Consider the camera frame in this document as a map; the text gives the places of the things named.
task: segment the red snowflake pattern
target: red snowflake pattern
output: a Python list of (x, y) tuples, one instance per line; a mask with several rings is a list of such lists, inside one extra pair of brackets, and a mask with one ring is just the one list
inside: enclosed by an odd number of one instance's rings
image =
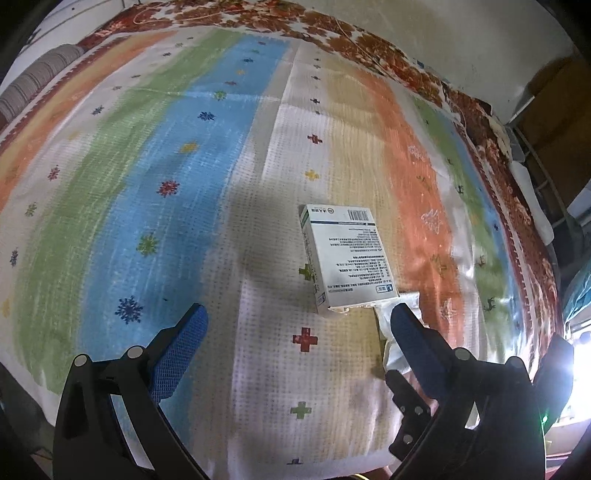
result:
[(59, 174), (60, 169), (57, 168), (57, 165), (55, 167), (53, 167), (49, 174), (47, 175), (47, 178), (49, 179), (49, 181), (55, 180), (57, 178), (57, 175)]
[(164, 181), (158, 189), (158, 193), (163, 197), (166, 197), (168, 195), (176, 195), (179, 185), (180, 183), (174, 180)]

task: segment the blue gripper pad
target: blue gripper pad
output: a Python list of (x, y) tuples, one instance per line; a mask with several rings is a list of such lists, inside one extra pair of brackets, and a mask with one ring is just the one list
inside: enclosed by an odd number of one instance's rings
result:
[(154, 365), (150, 395), (156, 403), (173, 395), (207, 333), (207, 324), (207, 310), (204, 306), (198, 305), (187, 323)]

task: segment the wall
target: wall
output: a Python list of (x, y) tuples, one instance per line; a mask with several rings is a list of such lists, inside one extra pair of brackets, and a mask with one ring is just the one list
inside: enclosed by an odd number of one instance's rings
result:
[(545, 436), (546, 454), (571, 452), (585, 433), (589, 420), (553, 426)]
[(572, 52), (535, 0), (300, 0), (386, 38), (508, 122), (527, 83)]
[(0, 85), (0, 92), (47, 50), (79, 42), (134, 3), (134, 0), (63, 0), (39, 25), (31, 44), (21, 50)]

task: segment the bedsheet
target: bedsheet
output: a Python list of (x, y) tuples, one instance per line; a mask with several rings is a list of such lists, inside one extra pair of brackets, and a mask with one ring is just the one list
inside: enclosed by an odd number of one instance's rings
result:
[(50, 421), (75, 354), (146, 345), (198, 301), (163, 409), (213, 478), (392, 463), (374, 313), (316, 315), (303, 203), (371, 208), (452, 347), (533, 374), (561, 333), (494, 118), (394, 46), (277, 1), (139, 5), (81, 44), (0, 137), (0, 361)]

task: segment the yellow cross pattern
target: yellow cross pattern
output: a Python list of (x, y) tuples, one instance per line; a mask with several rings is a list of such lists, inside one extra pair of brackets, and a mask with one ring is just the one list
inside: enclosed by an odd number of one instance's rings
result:
[(308, 180), (310, 181), (318, 180), (320, 178), (320, 175), (318, 175), (314, 170), (308, 170), (306, 173), (304, 173), (304, 175), (308, 177)]
[(4, 318), (7, 318), (10, 315), (10, 300), (8, 299), (4, 300), (4, 303), (2, 304), (2, 315), (4, 315)]
[(180, 152), (181, 153), (191, 153), (199, 148), (199, 144), (197, 142), (190, 142), (185, 143), (182, 147)]
[(306, 264), (305, 268), (298, 269), (300, 275), (303, 275), (307, 281), (312, 280), (312, 270), (310, 269), (310, 264)]

